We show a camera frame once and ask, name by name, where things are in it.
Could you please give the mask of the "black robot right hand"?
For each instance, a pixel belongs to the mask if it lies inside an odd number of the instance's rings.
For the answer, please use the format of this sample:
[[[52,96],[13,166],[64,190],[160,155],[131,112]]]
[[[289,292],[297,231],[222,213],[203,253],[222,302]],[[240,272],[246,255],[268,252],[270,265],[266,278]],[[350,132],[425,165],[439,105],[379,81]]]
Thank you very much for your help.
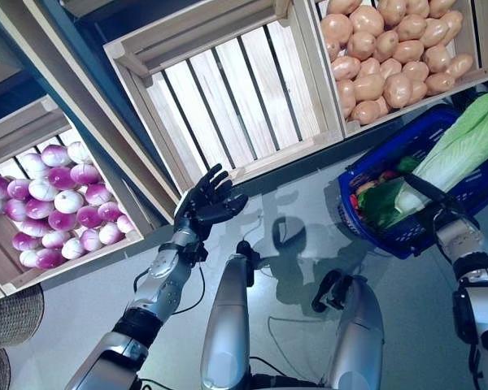
[[[424,209],[417,211],[414,214],[414,216],[423,226],[425,226],[427,223],[431,223],[434,216],[442,212],[446,212],[450,215],[456,215],[460,219],[470,218],[462,203],[456,197],[450,195],[449,193],[443,192],[430,182],[423,180],[412,173],[405,175],[404,180],[411,186],[412,189],[415,189],[420,195],[424,195],[428,200],[430,200],[430,203],[428,203]]]

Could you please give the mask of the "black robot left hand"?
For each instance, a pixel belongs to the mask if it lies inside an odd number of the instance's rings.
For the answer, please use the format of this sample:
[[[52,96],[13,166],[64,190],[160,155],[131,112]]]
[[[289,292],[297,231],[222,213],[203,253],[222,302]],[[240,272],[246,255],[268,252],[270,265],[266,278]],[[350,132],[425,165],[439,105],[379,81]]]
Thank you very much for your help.
[[[189,230],[199,241],[205,241],[211,228],[237,216],[249,197],[233,192],[229,173],[217,163],[184,194],[174,212],[174,232]]]

